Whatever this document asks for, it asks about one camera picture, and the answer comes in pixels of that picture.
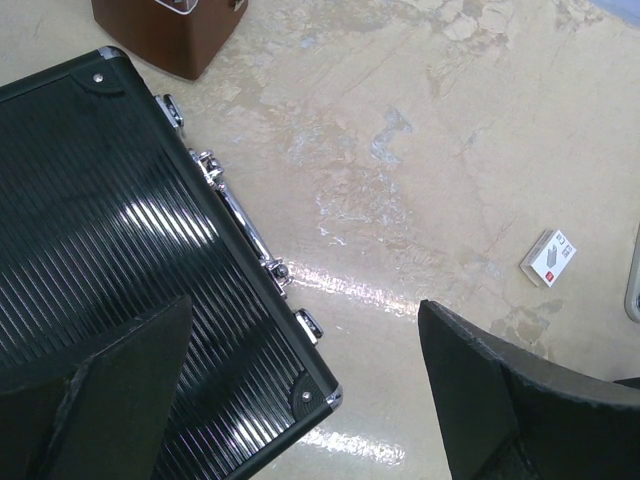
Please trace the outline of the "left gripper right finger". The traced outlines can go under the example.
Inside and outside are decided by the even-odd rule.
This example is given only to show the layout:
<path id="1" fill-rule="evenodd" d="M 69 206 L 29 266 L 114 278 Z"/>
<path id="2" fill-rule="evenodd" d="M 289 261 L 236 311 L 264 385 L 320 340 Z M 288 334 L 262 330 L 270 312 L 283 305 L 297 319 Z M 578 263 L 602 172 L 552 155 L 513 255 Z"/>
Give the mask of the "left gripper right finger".
<path id="1" fill-rule="evenodd" d="M 418 327 L 452 478 L 638 478 L 638 379 L 562 367 L 430 300 Z"/>

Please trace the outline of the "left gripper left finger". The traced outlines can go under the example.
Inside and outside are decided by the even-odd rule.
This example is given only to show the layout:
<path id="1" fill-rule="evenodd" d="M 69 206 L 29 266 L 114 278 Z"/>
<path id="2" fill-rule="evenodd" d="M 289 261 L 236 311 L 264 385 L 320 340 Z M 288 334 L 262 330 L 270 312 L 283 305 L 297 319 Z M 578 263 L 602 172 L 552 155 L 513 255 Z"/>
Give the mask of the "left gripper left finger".
<path id="1" fill-rule="evenodd" d="M 1 370 L 4 479 L 148 479 L 188 350 L 189 296 Z"/>

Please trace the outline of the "white staple box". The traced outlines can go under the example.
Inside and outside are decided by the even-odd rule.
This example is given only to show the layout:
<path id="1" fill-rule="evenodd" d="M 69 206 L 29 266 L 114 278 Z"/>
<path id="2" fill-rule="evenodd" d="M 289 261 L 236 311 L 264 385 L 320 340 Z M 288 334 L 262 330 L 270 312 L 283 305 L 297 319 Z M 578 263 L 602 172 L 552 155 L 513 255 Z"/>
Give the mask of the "white staple box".
<path id="1" fill-rule="evenodd" d="M 545 230 L 520 263 L 538 287 L 552 287 L 577 252 L 561 230 Z"/>

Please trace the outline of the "grey deli stapler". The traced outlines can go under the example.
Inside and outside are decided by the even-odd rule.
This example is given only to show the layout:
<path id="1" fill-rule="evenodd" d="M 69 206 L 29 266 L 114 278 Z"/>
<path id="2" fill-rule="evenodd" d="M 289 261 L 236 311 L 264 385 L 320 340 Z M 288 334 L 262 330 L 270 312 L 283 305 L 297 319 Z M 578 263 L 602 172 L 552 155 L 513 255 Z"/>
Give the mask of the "grey deli stapler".
<path id="1" fill-rule="evenodd" d="M 634 252 L 631 261 L 631 268 L 624 299 L 625 311 L 631 321 L 640 322 L 639 316 L 639 260 L 640 246 L 639 239 L 636 239 Z"/>

